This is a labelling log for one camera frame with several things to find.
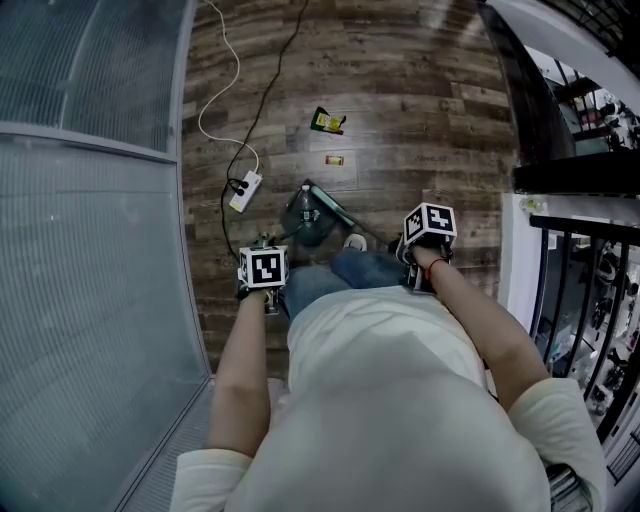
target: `electrical cord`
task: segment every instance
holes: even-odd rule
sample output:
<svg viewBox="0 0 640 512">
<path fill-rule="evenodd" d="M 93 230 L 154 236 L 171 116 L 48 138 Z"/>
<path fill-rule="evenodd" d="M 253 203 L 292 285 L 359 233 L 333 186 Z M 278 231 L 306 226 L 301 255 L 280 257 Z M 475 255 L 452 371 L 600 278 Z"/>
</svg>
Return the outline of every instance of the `electrical cord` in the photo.
<svg viewBox="0 0 640 512">
<path fill-rule="evenodd" d="M 200 116 L 198 117 L 198 127 L 200 128 L 200 131 L 206 137 L 208 137 L 209 139 L 212 139 L 212 140 L 215 140 L 215 141 L 234 142 L 236 144 L 240 144 L 240 148 L 238 149 L 238 151 L 236 151 L 236 154 L 233 156 L 233 158 L 231 159 L 231 162 L 229 163 L 229 166 L 227 167 L 227 172 L 226 172 L 227 181 L 226 181 L 224 187 L 222 188 L 222 193 L 220 194 L 220 215 L 222 217 L 222 232 L 224 234 L 224 239 L 225 239 L 225 242 L 227 243 L 227 249 L 229 250 L 229 254 L 231 254 L 231 256 L 233 256 L 233 258 L 237 262 L 240 262 L 240 258 L 238 257 L 236 252 L 233 250 L 233 247 L 231 246 L 231 241 L 229 240 L 229 234 L 227 233 L 227 225 L 226 225 L 226 219 L 225 219 L 225 214 L 224 214 L 224 196 L 227 193 L 227 190 L 229 188 L 234 190 L 239 195 L 244 194 L 243 188 L 246 188 L 246 183 L 243 182 L 242 180 L 238 180 L 236 178 L 231 178 L 229 176 L 229 173 L 231 172 L 231 168 L 233 167 L 233 164 L 237 160 L 238 155 L 240 154 L 240 152 L 242 151 L 242 149 L 245 146 L 248 147 L 256 157 L 256 166 L 255 166 L 254 172 L 258 173 L 258 168 L 260 166 L 260 157 L 258 156 L 258 153 L 256 153 L 256 151 L 251 146 L 249 146 L 249 144 L 247 144 L 247 141 L 251 137 L 251 134 L 253 133 L 254 128 L 256 127 L 256 125 L 258 124 L 258 121 L 260 120 L 260 115 L 262 114 L 262 109 L 264 108 L 265 101 L 267 99 L 267 95 L 269 94 L 269 92 L 273 88 L 273 84 L 275 83 L 275 81 L 280 76 L 280 72 L 282 71 L 282 57 L 284 56 L 284 53 L 287 51 L 287 48 L 289 48 L 289 46 L 291 45 L 291 43 L 293 42 L 295 37 L 298 35 L 298 32 L 300 31 L 300 23 L 302 22 L 302 15 L 304 14 L 304 11 L 307 9 L 307 7 L 309 5 L 309 0 L 305 0 L 304 5 L 302 6 L 300 11 L 298 12 L 298 19 L 296 21 L 296 28 L 295 28 L 293 34 L 291 34 L 289 39 L 287 39 L 287 42 L 282 46 L 282 48 L 280 50 L 280 53 L 278 55 L 278 69 L 276 71 L 276 74 L 273 76 L 273 78 L 269 82 L 269 85 L 267 85 L 267 88 L 265 89 L 264 93 L 262 94 L 262 99 L 260 100 L 260 106 L 258 107 L 258 112 L 256 113 L 255 119 L 253 120 L 253 123 L 252 123 L 251 127 L 249 128 L 249 131 L 247 132 L 247 135 L 245 136 L 243 142 L 240 142 L 240 141 L 235 140 L 235 139 L 214 137 L 213 135 L 211 135 L 211 134 L 207 133 L 206 131 L 204 131 L 204 129 L 202 128 L 202 124 L 201 124 L 202 115 L 207 110 L 209 105 L 211 105 L 222 93 L 228 91 L 231 87 L 233 87 L 233 85 L 236 83 L 236 80 L 240 76 L 240 59 L 238 58 L 238 54 L 234 51 L 232 46 L 229 44 L 229 41 L 227 41 L 227 29 L 226 29 L 226 26 L 225 26 L 225 23 L 224 23 L 224 16 L 222 15 L 222 12 L 220 12 L 220 10 L 212 2 L 210 2 L 209 0 L 205 0 L 205 2 L 207 2 L 211 7 L 213 7 L 216 10 L 216 12 L 220 15 L 220 21 L 222 22 L 222 36 L 224 38 L 224 42 L 226 43 L 226 45 L 229 48 L 229 50 L 231 50 L 231 52 L 233 53 L 233 56 L 236 58 L 236 62 L 238 63 L 238 68 L 236 70 L 236 76 L 233 78 L 231 83 L 229 85 L 227 85 L 227 87 L 222 89 L 213 98 L 211 98 L 207 102 L 207 104 L 203 107 L 202 111 L 200 112 Z"/>
</svg>

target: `wristband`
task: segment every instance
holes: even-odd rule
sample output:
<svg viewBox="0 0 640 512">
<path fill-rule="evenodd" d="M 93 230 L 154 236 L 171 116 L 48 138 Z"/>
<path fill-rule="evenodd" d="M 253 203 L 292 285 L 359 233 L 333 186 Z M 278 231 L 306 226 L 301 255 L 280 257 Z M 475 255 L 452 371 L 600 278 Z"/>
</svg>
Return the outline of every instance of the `wristband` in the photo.
<svg viewBox="0 0 640 512">
<path fill-rule="evenodd" d="M 439 261 L 444 261 L 445 263 L 449 263 L 446 258 L 438 258 L 437 260 L 433 260 L 431 262 L 431 265 L 429 265 L 429 268 L 427 269 L 427 281 L 431 282 L 431 267 L 433 267 L 436 263 L 438 263 Z"/>
</svg>

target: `white cable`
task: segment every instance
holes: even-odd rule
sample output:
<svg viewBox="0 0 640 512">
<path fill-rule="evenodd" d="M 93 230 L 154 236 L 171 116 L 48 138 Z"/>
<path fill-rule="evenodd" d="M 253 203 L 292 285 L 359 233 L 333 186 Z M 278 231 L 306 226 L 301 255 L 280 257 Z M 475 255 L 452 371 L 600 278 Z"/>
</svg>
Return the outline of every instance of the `white cable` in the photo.
<svg viewBox="0 0 640 512">
<path fill-rule="evenodd" d="M 240 76 L 240 59 L 238 58 L 238 54 L 235 52 L 235 50 L 229 44 L 229 41 L 227 41 L 227 27 L 224 24 L 224 16 L 222 15 L 222 12 L 220 12 L 220 10 L 212 2 L 210 2 L 209 0 L 205 0 L 205 2 L 207 2 L 211 7 L 213 7 L 216 10 L 216 12 L 220 15 L 220 21 L 222 22 L 222 37 L 224 38 L 224 42 L 227 44 L 227 47 L 229 48 L 229 50 L 231 50 L 231 53 L 233 53 L 233 56 L 236 58 L 236 62 L 238 63 L 238 69 L 236 71 L 236 76 L 233 78 L 231 83 L 229 85 L 227 85 L 224 89 L 222 89 L 213 98 L 211 98 L 207 102 L 207 104 L 202 108 L 202 110 L 200 111 L 200 115 L 198 116 L 198 128 L 200 128 L 200 131 L 202 132 L 202 134 L 205 137 L 208 137 L 211 140 L 215 140 L 215 141 L 218 141 L 218 142 L 234 142 L 236 144 L 240 144 L 241 146 L 245 146 L 245 147 L 249 148 L 253 152 L 255 157 L 256 157 L 256 167 L 253 170 L 253 172 L 255 172 L 257 174 L 258 173 L 258 167 L 260 167 L 260 157 L 258 156 L 258 153 L 256 153 L 255 149 L 253 149 L 251 146 L 249 146 L 249 144 L 245 144 L 244 142 L 242 142 L 240 140 L 224 139 L 224 138 L 221 138 L 221 137 L 214 137 L 213 135 L 205 132 L 204 129 L 202 128 L 202 115 L 204 114 L 205 110 L 207 110 L 209 108 L 209 105 L 211 105 L 216 99 L 218 99 L 218 97 L 221 94 L 223 94 L 226 91 L 228 91 L 229 89 L 231 89 L 231 87 L 233 87 L 233 84 L 236 83 L 236 80 Z"/>
</svg>

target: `power plug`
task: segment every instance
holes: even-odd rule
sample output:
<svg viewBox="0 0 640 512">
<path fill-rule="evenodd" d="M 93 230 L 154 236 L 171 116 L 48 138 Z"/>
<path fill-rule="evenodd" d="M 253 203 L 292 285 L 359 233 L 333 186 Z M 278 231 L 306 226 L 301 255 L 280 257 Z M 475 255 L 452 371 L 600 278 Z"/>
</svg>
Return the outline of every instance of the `power plug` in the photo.
<svg viewBox="0 0 640 512">
<path fill-rule="evenodd" d="M 248 183 L 248 187 L 244 188 L 244 194 L 241 196 L 237 193 L 233 195 L 231 201 L 229 202 L 229 206 L 233 208 L 235 211 L 242 213 L 246 209 L 249 201 L 258 190 L 260 183 L 262 182 L 262 176 L 260 174 L 256 174 L 253 171 L 249 171 L 247 175 L 244 177 L 244 180 Z"/>
</svg>

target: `jeans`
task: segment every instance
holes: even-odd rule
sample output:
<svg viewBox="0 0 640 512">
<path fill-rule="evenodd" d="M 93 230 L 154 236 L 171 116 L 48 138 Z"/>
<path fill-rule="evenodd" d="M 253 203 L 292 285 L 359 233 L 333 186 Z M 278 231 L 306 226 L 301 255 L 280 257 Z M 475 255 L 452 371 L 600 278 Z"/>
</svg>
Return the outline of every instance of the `jeans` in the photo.
<svg viewBox="0 0 640 512">
<path fill-rule="evenodd" d="M 352 288 L 397 286 L 403 274 L 404 266 L 390 254 L 344 249 L 329 268 L 318 265 L 292 270 L 283 290 L 284 305 L 293 321 L 320 297 Z"/>
</svg>

